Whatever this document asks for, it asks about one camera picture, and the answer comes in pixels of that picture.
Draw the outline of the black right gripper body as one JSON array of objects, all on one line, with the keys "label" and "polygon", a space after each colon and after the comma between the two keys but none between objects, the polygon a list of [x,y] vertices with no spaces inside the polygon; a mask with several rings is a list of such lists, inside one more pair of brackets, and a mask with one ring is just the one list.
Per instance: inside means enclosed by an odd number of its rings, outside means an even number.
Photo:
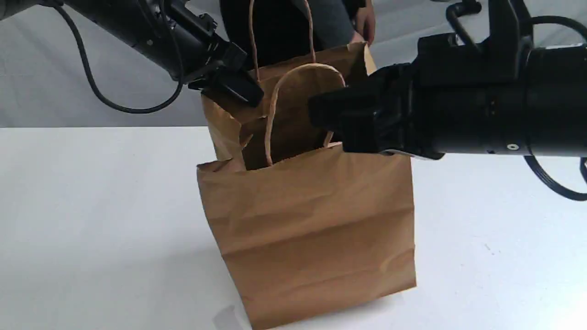
[{"label": "black right gripper body", "polygon": [[418,70],[417,63],[386,66],[362,82],[313,96],[310,122],[334,133],[346,153],[440,160],[444,153],[432,147],[415,106]]}]

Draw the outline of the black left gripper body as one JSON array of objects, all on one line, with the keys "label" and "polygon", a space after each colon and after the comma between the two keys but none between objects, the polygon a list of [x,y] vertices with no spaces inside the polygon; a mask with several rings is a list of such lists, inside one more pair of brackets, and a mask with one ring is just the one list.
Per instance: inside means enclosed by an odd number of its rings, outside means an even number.
[{"label": "black left gripper body", "polygon": [[183,77],[189,88],[210,90],[232,96],[244,105],[256,107],[264,92],[244,69],[247,53],[228,41],[212,41],[198,67]]}]

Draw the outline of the person's left hand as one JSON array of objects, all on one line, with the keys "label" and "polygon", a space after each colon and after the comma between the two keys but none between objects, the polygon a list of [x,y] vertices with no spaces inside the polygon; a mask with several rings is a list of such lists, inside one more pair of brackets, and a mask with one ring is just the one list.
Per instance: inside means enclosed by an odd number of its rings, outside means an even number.
[{"label": "person's left hand", "polygon": [[376,33],[376,15],[372,0],[362,0],[362,7],[359,7],[354,17],[354,36],[352,43],[373,44]]}]

